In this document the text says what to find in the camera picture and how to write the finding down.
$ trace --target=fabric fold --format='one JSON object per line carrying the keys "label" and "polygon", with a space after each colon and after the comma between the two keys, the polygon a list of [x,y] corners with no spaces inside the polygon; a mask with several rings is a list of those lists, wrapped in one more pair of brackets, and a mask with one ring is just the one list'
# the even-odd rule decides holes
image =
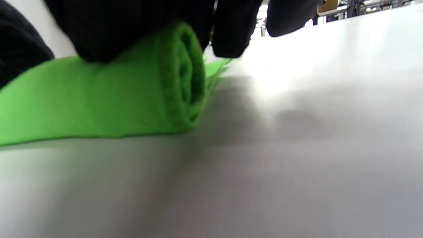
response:
{"label": "fabric fold", "polygon": [[228,62],[205,67],[195,33],[184,23],[108,64],[48,61],[0,91],[0,145],[188,132]]}

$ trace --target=green felt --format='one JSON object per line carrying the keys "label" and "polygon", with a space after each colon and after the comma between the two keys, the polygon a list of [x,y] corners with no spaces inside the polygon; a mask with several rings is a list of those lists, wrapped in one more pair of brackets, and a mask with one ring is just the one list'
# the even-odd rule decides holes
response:
{"label": "green felt", "polygon": [[187,132],[228,62],[204,67],[198,40],[184,23],[109,64],[79,57],[46,62],[0,91],[0,145]]}

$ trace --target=black sleeve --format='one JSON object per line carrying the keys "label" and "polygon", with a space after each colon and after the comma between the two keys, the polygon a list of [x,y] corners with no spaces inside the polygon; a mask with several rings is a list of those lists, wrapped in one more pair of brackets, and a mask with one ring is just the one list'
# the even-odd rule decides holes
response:
{"label": "black sleeve", "polygon": [[9,3],[0,0],[0,87],[27,69],[53,58],[28,20]]}

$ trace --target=white table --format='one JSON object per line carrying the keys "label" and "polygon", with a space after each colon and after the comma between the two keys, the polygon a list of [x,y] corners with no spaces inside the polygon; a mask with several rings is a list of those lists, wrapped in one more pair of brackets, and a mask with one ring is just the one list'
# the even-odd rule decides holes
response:
{"label": "white table", "polygon": [[423,5],[263,37],[189,135],[3,147],[0,237],[421,238],[422,38]]}

